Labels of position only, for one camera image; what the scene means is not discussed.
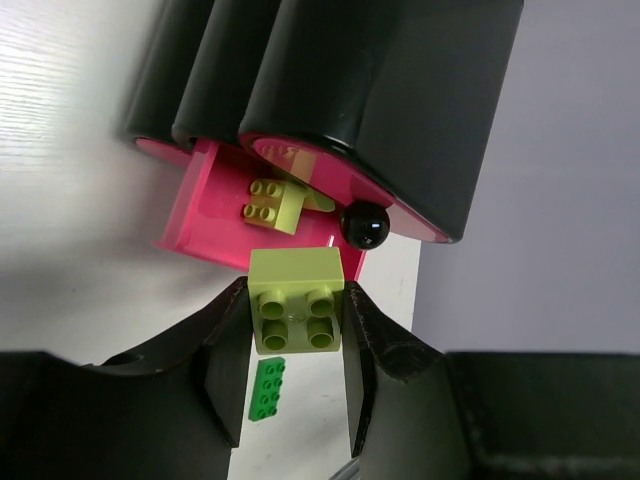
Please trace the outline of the pink drawer with black knob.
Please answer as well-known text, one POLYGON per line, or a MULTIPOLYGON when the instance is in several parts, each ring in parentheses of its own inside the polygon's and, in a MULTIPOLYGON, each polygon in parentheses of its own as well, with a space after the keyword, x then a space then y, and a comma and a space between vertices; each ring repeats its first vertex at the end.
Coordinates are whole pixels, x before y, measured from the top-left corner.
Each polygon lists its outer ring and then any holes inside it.
POLYGON ((431 243, 449 242, 449 238, 430 221, 338 154, 276 136, 257 136, 250 141, 250 148, 264 160, 344 207, 355 201, 383 207, 390 218, 390 229, 397 235, 431 243))

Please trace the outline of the lime green lego brick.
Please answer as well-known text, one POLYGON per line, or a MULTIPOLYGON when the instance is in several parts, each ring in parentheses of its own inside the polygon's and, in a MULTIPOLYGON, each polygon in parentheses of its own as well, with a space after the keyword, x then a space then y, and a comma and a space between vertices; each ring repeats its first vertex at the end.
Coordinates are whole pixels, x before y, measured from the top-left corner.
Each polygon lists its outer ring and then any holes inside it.
POLYGON ((247 286, 258 354, 340 349, 345 278, 337 248, 255 249, 247 286))
POLYGON ((249 186, 249 200, 242 210, 244 221, 294 235, 305 196, 302 187, 289 181, 256 179, 249 186))

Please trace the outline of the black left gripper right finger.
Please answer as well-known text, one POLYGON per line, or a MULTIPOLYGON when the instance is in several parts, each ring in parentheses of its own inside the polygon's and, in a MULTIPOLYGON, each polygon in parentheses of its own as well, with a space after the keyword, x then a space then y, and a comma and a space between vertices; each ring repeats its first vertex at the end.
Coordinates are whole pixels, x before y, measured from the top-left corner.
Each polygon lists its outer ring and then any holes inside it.
POLYGON ((342 294, 351 454, 365 479, 635 479, 639 359, 442 353, 342 294))

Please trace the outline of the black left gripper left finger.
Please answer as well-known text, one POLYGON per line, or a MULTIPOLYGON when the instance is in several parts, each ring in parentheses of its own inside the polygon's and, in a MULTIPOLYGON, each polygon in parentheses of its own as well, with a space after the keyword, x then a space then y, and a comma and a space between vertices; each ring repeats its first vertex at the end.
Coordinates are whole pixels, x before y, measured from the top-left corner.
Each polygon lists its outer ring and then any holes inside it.
POLYGON ((250 358, 247 281, 100 365, 1 356, 5 479, 224 479, 250 358))

